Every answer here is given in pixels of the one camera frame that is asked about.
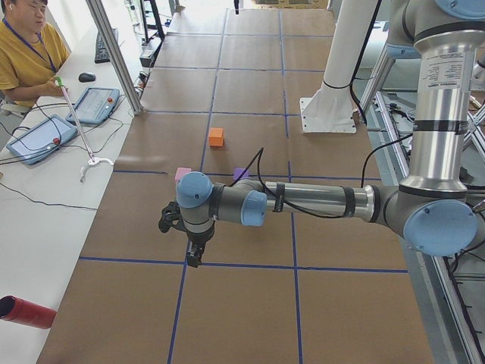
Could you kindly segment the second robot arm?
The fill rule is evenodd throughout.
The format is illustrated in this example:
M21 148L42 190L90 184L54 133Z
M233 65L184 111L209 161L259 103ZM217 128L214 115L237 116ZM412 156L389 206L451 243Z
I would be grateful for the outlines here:
M387 45L400 55L475 51L484 43L483 1L391 1Z

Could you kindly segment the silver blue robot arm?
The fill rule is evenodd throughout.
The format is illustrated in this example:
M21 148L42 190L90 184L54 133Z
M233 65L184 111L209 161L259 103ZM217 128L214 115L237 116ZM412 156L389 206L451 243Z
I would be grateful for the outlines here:
M201 264L217 221L259 227L267 212L317 218L360 218L383 225L429 256L451 256L484 239L484 208L470 207L460 181L468 103L477 48L484 41L482 1L394 1L388 55L419 56L410 167L396 187L360 188L243 179L213 184L201 172L184 175L159 228L187 234L188 265Z

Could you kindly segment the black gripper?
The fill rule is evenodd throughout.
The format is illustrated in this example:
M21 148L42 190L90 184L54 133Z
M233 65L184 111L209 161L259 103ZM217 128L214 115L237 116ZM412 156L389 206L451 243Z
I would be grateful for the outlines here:
M202 257L205 251L205 245L208 242L208 236L206 234L191 234L189 241L189 250L186 254L187 265L190 267L199 267L202 264Z

